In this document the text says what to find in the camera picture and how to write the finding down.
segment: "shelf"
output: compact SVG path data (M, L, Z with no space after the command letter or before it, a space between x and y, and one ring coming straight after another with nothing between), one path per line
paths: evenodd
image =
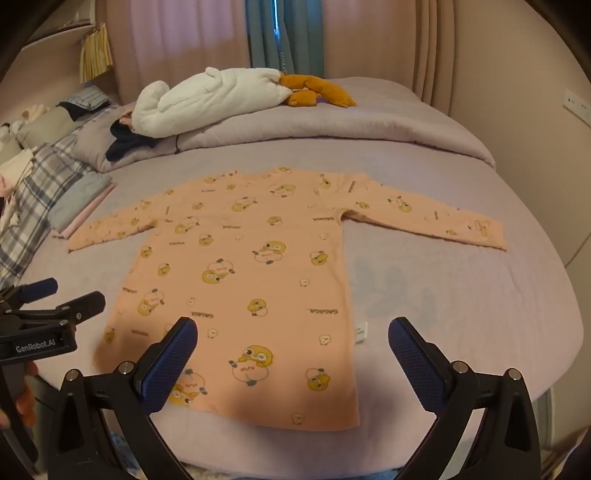
M85 24L74 28L58 31L54 34L35 40L27 44L18 54L17 60L35 58L39 55L50 54L62 48L70 47L94 29L94 25Z

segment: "screw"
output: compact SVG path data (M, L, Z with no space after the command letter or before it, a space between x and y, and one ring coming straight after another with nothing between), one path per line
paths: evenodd
M516 368L509 369L509 376L513 380L521 380L521 372L519 370L517 370Z
M453 362L452 367L459 374L465 374L468 371L468 366L462 361Z
M123 362L119 366L119 372L124 375L127 375L129 372L131 372L134 369L134 367L135 367L135 365L133 362Z
M78 378L78 374L79 373L80 372L78 370L76 370L75 368L73 368L68 373L66 373L66 380L68 380L68 382L71 382L72 380L75 380L76 378Z

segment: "pink folded cloth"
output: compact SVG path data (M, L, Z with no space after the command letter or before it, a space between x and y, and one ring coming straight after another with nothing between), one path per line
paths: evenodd
M68 240L72 236L72 234L76 230L78 230L80 225L82 225L86 221L86 219L90 216L90 214L96 210L96 208L105 199L105 197L111 192L111 190L113 190L116 186L117 186L117 183L115 183L115 182L110 183L109 186L107 188L105 188L97 198L95 198L92 202L90 202L88 205L86 205L84 210L82 210L76 216L76 218L74 218L72 220L72 223L70 225L68 225L66 228L64 228L64 231L62 233L54 231L53 236L58 237L58 238L65 238L66 240Z

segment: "black clamp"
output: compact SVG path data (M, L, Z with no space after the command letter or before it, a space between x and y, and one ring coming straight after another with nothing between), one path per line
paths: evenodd
M437 417L397 480L439 480L480 408L485 413L476 439L453 480L540 480L534 410L518 370L487 375L462 361L450 363L405 317L390 323L388 342L423 408Z
M76 350L76 325L105 309L105 297L96 291L53 310L20 310L56 291L53 278L0 291L0 408L11 424L0 437L28 465L38 452L15 406L24 389L24 364Z
M197 325L180 318L139 361L111 374L70 370L61 385L51 428L50 480L132 480L112 443L102 410L113 410L149 479L190 480L149 418L164 407L197 345Z

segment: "clothing tag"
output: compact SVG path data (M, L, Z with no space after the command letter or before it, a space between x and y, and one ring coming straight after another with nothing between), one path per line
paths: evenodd
M368 337L368 323L365 322L355 329L355 343L361 343Z

